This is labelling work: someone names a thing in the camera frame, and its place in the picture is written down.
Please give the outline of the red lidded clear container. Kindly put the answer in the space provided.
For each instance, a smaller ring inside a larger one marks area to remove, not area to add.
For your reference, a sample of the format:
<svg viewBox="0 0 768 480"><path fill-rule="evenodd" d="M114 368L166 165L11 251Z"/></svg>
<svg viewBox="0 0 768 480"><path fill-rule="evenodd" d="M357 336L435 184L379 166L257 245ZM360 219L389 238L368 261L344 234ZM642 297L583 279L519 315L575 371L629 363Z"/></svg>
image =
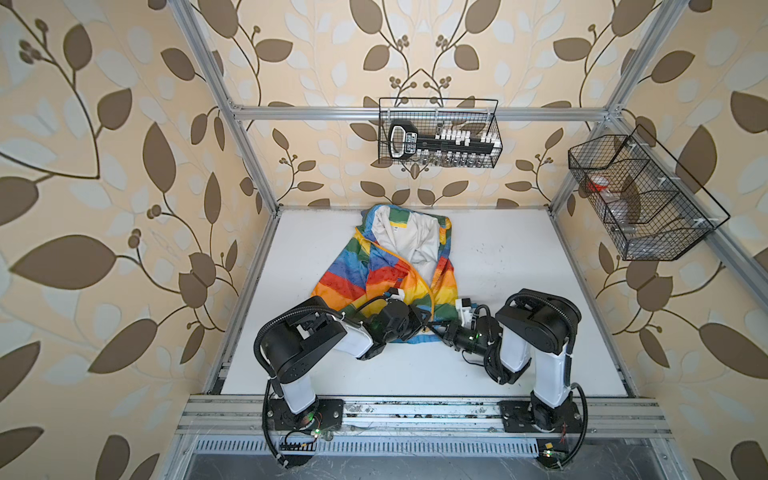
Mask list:
<svg viewBox="0 0 768 480"><path fill-rule="evenodd" d="M587 175L585 177L585 191L588 194L596 194L607 190L611 181L602 175Z"/></svg>

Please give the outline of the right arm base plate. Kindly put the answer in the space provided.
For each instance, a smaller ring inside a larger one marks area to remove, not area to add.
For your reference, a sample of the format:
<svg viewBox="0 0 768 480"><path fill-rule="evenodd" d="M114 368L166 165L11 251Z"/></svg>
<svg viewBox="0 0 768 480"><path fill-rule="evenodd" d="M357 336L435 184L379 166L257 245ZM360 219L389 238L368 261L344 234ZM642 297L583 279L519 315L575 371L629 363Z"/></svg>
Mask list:
<svg viewBox="0 0 768 480"><path fill-rule="evenodd" d="M530 401L505 400L498 403L506 433L568 434L583 430L583 416L573 401L556 408Z"/></svg>

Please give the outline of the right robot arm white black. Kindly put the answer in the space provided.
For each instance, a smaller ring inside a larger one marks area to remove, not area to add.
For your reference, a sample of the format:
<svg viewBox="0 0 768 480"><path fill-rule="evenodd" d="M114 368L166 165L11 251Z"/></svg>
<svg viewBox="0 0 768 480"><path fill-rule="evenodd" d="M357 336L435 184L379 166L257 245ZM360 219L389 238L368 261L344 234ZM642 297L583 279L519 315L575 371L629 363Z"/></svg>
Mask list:
<svg viewBox="0 0 768 480"><path fill-rule="evenodd" d="M473 364L499 385L512 385L533 368L530 416L537 429L548 432L564 423L565 407L572 402L572 355L580 322L581 312L570 300L524 288L468 328L460 320L433 322L428 328L445 345L476 356Z"/></svg>

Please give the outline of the black white tool in basket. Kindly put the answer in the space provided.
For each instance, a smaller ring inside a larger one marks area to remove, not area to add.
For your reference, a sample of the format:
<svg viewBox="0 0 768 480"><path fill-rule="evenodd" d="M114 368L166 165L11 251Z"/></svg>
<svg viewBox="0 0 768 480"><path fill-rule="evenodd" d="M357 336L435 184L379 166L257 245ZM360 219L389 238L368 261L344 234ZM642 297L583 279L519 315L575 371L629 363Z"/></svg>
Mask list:
<svg viewBox="0 0 768 480"><path fill-rule="evenodd" d="M385 146L392 159L405 160L427 153L467 154L481 158L495 157L501 154L503 144L494 133L483 133L473 137L470 131L435 127L434 133L422 134L416 126L407 120L396 120L389 126L384 136Z"/></svg>

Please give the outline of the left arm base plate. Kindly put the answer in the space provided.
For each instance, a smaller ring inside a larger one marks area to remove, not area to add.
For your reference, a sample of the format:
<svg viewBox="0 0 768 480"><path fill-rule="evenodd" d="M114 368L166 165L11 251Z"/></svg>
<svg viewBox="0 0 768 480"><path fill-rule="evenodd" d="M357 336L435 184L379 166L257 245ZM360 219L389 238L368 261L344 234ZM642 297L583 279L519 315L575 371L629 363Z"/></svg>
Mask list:
<svg viewBox="0 0 768 480"><path fill-rule="evenodd" d="M268 425L278 431L338 430L341 428L345 402L336 398L317 398L306 410L293 413L285 400L268 399L263 414Z"/></svg>

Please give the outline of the rainbow coloured jacket white lining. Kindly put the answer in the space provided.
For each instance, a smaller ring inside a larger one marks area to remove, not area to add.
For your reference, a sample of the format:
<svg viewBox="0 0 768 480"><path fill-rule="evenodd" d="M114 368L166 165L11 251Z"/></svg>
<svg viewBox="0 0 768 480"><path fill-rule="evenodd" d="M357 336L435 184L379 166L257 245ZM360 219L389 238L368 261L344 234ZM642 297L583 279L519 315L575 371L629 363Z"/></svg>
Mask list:
<svg viewBox="0 0 768 480"><path fill-rule="evenodd" d="M419 335L460 321L451 239L452 223L445 216L376 205L362 213L362 223L312 294L363 327L376 343L418 343ZM386 320L376 320L390 292L401 292L416 321L426 325L402 335L389 330Z"/></svg>

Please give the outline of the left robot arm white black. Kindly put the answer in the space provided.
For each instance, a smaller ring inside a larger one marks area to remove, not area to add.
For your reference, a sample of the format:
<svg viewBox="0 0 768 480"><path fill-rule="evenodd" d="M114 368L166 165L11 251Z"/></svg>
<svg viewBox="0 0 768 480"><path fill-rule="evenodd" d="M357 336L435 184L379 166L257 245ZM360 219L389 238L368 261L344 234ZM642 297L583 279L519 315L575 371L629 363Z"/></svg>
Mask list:
<svg viewBox="0 0 768 480"><path fill-rule="evenodd" d="M318 402L310 372L327 354L336 350L369 360L386 345L415 337L430 319L430 312L405 302L401 289L341 310L313 296L260 328L254 357L267 373L267 393L290 413L306 416Z"/></svg>

